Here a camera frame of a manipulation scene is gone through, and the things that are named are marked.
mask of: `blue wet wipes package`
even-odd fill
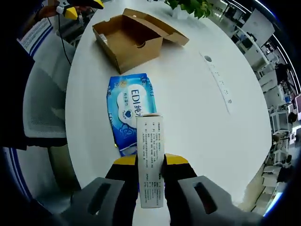
[[[108,114],[121,156],[136,153],[136,117],[156,113],[151,82],[145,73],[111,77]]]

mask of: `cardboard box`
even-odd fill
[[[96,41],[120,74],[158,57],[163,39],[183,46],[189,41],[153,16],[128,8],[122,15],[92,27]]]
[[[137,154],[141,208],[163,207],[164,160],[163,117],[137,117]]]

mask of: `heart logo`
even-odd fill
[[[124,115],[125,115],[126,117],[128,117],[128,118],[131,118],[131,117],[132,117],[131,111],[127,111]]]

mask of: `white table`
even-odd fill
[[[91,26],[136,9],[170,24],[190,41],[181,47],[164,42],[160,57],[125,74],[147,73],[157,111],[164,117],[165,151],[186,158],[241,202],[271,145],[269,114],[261,87],[245,57],[209,19],[173,19],[163,2],[115,0],[105,3],[87,26],[76,50],[66,95],[66,133],[70,157],[81,187],[105,177],[120,157],[114,146],[106,92],[118,75],[95,42]],[[232,93],[229,114],[208,65],[212,58]]]

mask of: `black cable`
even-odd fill
[[[52,23],[50,22],[50,20],[49,20],[49,18],[48,18],[48,17],[47,17],[47,19],[48,19],[49,23],[52,25]]]
[[[70,64],[70,66],[71,66],[71,62],[70,62],[70,60],[69,60],[69,58],[68,58],[68,56],[67,56],[67,53],[66,53],[66,50],[65,50],[64,41],[63,41],[63,38],[62,38],[60,15],[58,15],[58,32],[60,33],[60,37],[61,37],[61,40],[62,40],[62,45],[63,45],[63,49],[64,49],[64,54],[65,54],[65,56],[66,56],[66,58],[67,58],[67,60],[68,60],[68,62],[69,62],[69,64]]]

